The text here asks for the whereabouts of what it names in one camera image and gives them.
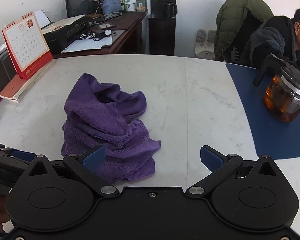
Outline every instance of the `small box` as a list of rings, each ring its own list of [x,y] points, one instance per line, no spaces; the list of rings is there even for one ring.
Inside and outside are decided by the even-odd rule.
[[[138,12],[145,12],[147,10],[147,0],[137,0],[136,5]]]

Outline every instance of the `desk calendar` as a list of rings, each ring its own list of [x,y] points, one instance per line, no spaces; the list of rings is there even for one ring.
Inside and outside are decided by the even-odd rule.
[[[20,78],[28,80],[52,60],[34,13],[24,15],[2,30],[13,65]]]

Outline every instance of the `blue gripper pad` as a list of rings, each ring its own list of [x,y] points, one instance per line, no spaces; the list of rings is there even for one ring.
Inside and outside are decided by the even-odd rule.
[[[106,149],[102,145],[93,147],[78,159],[79,163],[93,173],[105,160]]]
[[[14,150],[11,153],[11,155],[13,157],[19,158],[19,159],[27,161],[27,162],[31,162],[34,159],[34,157],[37,156],[35,153],[24,152],[24,151],[19,151],[19,150]]]
[[[206,166],[211,172],[219,169],[224,164],[223,159],[221,159],[219,156],[217,156],[204,146],[202,146],[200,150],[200,159],[202,164]]]

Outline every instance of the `green puffer jacket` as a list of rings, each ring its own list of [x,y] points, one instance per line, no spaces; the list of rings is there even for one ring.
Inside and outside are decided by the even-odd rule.
[[[216,18],[217,32],[214,39],[216,59],[226,51],[239,32],[248,10],[261,22],[274,16],[270,7],[263,0],[226,0]]]

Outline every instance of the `blue bag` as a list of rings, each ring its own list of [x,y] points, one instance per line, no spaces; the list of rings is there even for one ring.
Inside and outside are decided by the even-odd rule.
[[[120,0],[104,0],[102,3],[103,15],[122,10]]]

